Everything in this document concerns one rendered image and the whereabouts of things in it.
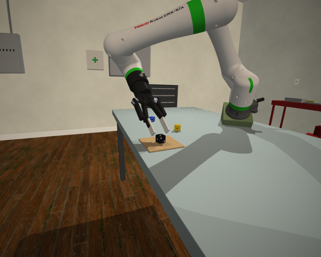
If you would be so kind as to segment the yellow die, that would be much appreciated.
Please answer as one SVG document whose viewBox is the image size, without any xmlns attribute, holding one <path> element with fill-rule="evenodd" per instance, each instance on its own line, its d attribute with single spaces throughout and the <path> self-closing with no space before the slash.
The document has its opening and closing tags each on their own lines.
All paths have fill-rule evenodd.
<svg viewBox="0 0 321 257">
<path fill-rule="evenodd" d="M 174 126 L 174 131 L 180 131 L 181 125 L 180 124 L 175 124 Z"/>
</svg>

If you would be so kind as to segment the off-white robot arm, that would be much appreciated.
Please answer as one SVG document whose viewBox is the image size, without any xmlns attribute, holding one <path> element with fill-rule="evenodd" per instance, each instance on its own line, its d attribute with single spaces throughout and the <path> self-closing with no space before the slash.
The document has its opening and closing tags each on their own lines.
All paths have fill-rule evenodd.
<svg viewBox="0 0 321 257">
<path fill-rule="evenodd" d="M 238 10 L 238 0 L 191 0 L 158 17 L 138 25 L 109 33 L 104 50 L 124 75 L 132 91 L 138 81 L 149 81 L 135 52 L 167 40 L 207 31 L 221 68 L 231 89 L 226 114 L 243 120 L 257 113 L 255 99 L 259 78 L 241 63 L 228 24 Z"/>
</svg>

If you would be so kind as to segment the black die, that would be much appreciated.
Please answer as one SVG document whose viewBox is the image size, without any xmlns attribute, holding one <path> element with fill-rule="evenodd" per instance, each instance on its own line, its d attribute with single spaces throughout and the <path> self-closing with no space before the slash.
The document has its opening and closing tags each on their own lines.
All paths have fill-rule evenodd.
<svg viewBox="0 0 321 257">
<path fill-rule="evenodd" d="M 165 143 L 165 142 L 166 142 L 166 136 L 163 135 L 163 134 L 157 134 L 157 135 L 155 136 L 155 141 L 156 141 L 157 143 L 159 143 L 159 144 Z"/>
</svg>

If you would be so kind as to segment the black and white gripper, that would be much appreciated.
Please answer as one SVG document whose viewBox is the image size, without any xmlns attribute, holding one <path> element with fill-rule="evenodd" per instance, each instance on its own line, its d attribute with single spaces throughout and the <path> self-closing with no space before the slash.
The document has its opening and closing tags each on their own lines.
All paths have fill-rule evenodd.
<svg viewBox="0 0 321 257">
<path fill-rule="evenodd" d="M 165 120 L 165 116 L 167 115 L 165 112 L 165 109 L 163 108 L 163 105 L 160 102 L 160 98 L 154 98 L 151 94 L 151 90 L 147 84 L 146 81 L 138 81 L 136 82 L 133 87 L 132 91 L 136 98 L 133 98 L 131 103 L 134 106 L 136 113 L 138 115 L 138 118 L 140 121 L 143 120 L 144 123 L 146 123 L 149 132 L 151 136 L 154 136 L 156 133 L 153 124 L 149 118 L 147 106 L 149 106 L 154 113 L 157 115 L 157 117 L 160 119 L 160 123 L 165 131 L 165 133 L 168 133 L 170 128 Z M 139 105 L 141 104 L 141 107 Z M 142 110 L 141 110 L 142 108 Z"/>
</svg>

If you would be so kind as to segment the tan square mat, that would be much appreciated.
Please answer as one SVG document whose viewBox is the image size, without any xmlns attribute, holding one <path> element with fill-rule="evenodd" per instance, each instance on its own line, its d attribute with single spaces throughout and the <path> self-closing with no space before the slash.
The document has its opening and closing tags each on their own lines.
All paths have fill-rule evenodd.
<svg viewBox="0 0 321 257">
<path fill-rule="evenodd" d="M 139 140 L 149 152 L 157 152 L 185 147 L 169 135 L 166 135 L 166 142 L 161 144 L 155 141 L 155 137 L 140 138 Z"/>
</svg>

